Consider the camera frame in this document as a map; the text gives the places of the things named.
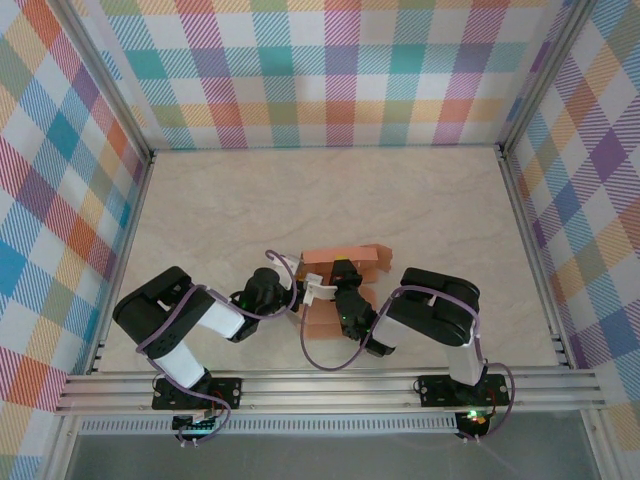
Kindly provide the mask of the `pink paper box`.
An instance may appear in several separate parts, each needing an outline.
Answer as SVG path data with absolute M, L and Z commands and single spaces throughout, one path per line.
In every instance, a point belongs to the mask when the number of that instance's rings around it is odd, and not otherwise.
M 360 293 L 373 308 L 377 308 L 378 301 L 373 285 L 377 282 L 380 272 L 388 273 L 391 270 L 392 249 L 381 244 L 369 244 L 306 250 L 302 252 L 303 274 L 319 274 L 323 277 L 322 284 L 328 285 L 333 261 L 340 255 L 348 257 L 362 275 Z M 304 336 L 306 340 L 342 337 L 340 320 L 333 301 L 316 299 L 313 302 L 307 313 Z

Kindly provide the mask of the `long aluminium base rail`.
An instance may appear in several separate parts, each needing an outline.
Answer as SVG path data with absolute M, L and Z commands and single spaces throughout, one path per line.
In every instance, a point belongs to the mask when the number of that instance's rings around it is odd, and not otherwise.
M 239 414 L 346 414 L 503 411 L 500 395 L 514 411 L 601 409 L 604 393 L 590 370 L 560 367 L 516 369 L 502 388 L 482 401 L 452 405 L 444 399 L 423 405 L 429 394 L 421 386 L 422 370 L 355 369 L 334 373 L 312 370 L 237 371 Z M 152 413 L 161 377 L 152 372 L 98 372 L 66 380 L 56 407 L 58 415 L 134 415 Z

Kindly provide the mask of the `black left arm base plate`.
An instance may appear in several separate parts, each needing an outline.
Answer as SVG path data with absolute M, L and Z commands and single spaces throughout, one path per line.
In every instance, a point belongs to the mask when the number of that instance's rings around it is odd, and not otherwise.
M 188 395 L 165 378 L 156 380 L 153 390 L 154 396 L 151 403 L 153 410 L 205 410 L 213 407 L 211 400 Z M 220 398 L 235 410 L 240 405 L 242 379 L 206 377 L 194 384 L 191 390 Z

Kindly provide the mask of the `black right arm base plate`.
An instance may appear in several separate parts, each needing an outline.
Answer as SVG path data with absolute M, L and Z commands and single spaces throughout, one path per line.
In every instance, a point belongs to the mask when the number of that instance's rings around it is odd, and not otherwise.
M 414 382 L 422 407 L 493 407 L 507 406 L 510 395 L 506 379 L 487 374 L 477 385 L 469 386 L 448 375 L 423 375 Z

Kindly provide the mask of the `aluminium table side rail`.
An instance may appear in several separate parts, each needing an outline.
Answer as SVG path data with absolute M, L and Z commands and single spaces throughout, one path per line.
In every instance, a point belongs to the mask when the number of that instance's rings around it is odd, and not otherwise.
M 106 303 L 100 311 L 100 316 L 93 331 L 91 343 L 87 350 L 86 360 L 81 370 L 82 375 L 91 375 L 95 371 L 95 366 L 99 360 L 98 350 L 105 344 L 112 312 L 118 300 L 118 295 L 123 283 L 126 266 L 131 254 L 140 216 L 144 207 L 144 202 L 149 189 L 156 159 L 156 151 L 150 150 L 146 163 L 142 170 L 141 182 L 138 192 L 134 198 L 135 203 L 130 211 L 130 216 L 124 230 L 121 253 L 117 259 L 114 269 L 114 277 L 110 281 Z
M 560 311 L 552 291 L 552 286 L 546 276 L 543 256 L 537 243 L 532 224 L 525 208 L 525 202 L 519 192 L 516 175 L 509 162 L 507 154 L 500 145 L 494 147 L 496 160 L 511 203 L 519 230 L 521 241 L 531 270 L 534 284 L 540 299 L 542 310 L 548 325 L 551 341 L 556 351 L 558 363 L 569 369 L 576 369 L 575 357 L 567 339 Z

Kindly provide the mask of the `aluminium frame corner post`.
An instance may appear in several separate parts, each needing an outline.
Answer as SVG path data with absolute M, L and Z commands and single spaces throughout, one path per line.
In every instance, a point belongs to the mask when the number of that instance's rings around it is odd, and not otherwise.
M 495 135 L 500 153 L 511 151 L 524 134 L 596 4 L 597 0 L 549 1 L 507 96 L 504 122 Z
M 81 59 L 86 64 L 86 69 L 91 74 L 100 92 L 105 96 L 123 130 L 133 141 L 137 152 L 148 163 L 152 163 L 154 150 L 144 138 L 138 122 L 135 120 L 102 55 L 87 33 L 70 0 L 46 0 L 46 2 L 70 37 Z

